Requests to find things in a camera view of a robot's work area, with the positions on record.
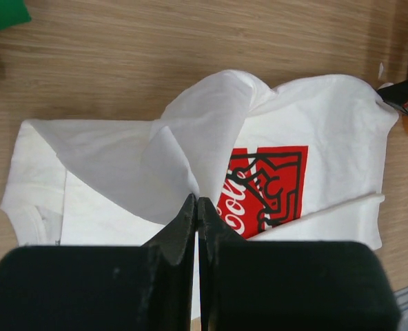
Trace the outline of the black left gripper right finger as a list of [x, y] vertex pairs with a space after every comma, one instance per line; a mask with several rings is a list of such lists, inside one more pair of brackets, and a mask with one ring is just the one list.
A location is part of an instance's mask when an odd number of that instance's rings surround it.
[[351, 241], [247, 241], [197, 203], [203, 330], [396, 330], [383, 267]]

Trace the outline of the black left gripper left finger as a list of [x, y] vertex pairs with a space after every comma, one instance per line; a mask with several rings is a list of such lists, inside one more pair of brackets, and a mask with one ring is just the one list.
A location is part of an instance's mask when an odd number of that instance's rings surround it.
[[0, 261], [0, 330], [189, 330], [195, 198], [137, 246], [25, 246]]

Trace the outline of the white Coca-Cola print t-shirt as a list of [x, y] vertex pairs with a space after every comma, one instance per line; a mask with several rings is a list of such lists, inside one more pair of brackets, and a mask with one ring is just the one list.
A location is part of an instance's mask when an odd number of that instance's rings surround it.
[[1, 209], [20, 245], [141, 245], [193, 194], [244, 238], [377, 250], [397, 118], [355, 77], [225, 70], [154, 121], [24, 121]]

